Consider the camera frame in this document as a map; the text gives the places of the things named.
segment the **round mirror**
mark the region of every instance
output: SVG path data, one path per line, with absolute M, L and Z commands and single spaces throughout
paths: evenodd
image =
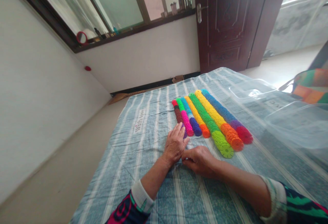
M 82 31 L 80 31 L 76 34 L 76 39 L 81 45 L 87 45 L 88 44 L 88 37 Z

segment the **wooden door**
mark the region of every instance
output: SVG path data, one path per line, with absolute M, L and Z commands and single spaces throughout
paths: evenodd
M 197 23 L 201 72 L 219 67 L 245 70 L 264 0 L 196 0 L 197 4 L 203 8 Z

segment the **bed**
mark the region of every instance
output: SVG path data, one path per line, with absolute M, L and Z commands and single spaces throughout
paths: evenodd
M 191 137 L 187 149 L 207 146 L 219 160 L 271 177 L 328 206 L 328 173 L 311 154 L 289 148 L 266 128 L 263 119 L 294 99 L 279 91 L 239 104 L 229 86 L 250 78 L 227 68 L 129 98 L 107 149 L 71 223 L 104 223 L 163 153 L 166 136 L 176 124 L 171 101 L 205 88 L 252 133 L 254 141 L 231 159 L 223 158 L 212 138 Z M 226 185 L 195 175 L 178 162 L 168 173 L 148 223 L 260 223 L 251 206 Z

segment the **white cuff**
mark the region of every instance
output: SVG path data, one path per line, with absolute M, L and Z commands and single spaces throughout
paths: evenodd
M 287 200 L 283 184 L 263 176 L 261 178 L 265 182 L 271 197 L 271 215 L 267 218 L 260 216 L 261 220 L 265 224 L 287 223 Z
M 141 212 L 150 213 L 152 207 L 154 206 L 154 200 L 152 200 L 147 194 L 140 180 L 134 183 L 131 188 L 131 193 L 135 203 L 137 204 L 137 209 Z

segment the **tiled floor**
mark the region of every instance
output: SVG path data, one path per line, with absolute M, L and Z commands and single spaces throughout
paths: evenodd
M 306 70 L 320 46 L 272 57 L 242 71 L 279 87 Z M 0 209 L 0 223 L 68 223 L 103 155 L 127 98 L 104 107 Z

